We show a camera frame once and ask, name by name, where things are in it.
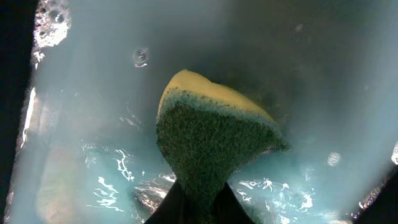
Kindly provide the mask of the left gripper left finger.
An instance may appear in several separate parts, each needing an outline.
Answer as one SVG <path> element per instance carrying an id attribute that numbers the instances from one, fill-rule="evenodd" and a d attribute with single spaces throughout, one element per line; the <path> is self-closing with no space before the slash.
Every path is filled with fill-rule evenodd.
<path id="1" fill-rule="evenodd" d="M 159 207 L 144 224 L 188 224 L 189 206 L 189 200 L 180 182 L 175 182 Z"/>

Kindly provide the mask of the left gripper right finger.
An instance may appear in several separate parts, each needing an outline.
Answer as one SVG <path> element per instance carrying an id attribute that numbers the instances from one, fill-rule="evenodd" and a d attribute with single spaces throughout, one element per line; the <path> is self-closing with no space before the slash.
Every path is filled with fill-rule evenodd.
<path id="1" fill-rule="evenodd" d="M 227 183 L 214 200 L 214 216 L 217 224 L 254 224 Z"/>

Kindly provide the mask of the green yellow sponge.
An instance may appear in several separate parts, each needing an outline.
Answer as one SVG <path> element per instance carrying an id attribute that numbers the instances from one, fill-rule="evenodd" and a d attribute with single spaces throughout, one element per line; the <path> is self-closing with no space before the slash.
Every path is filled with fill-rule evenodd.
<path id="1" fill-rule="evenodd" d="M 265 152 L 289 148 L 265 110 L 189 70 L 165 87 L 155 131 L 159 151 L 189 200 L 189 223 L 217 223 L 214 200 L 231 174 Z"/>

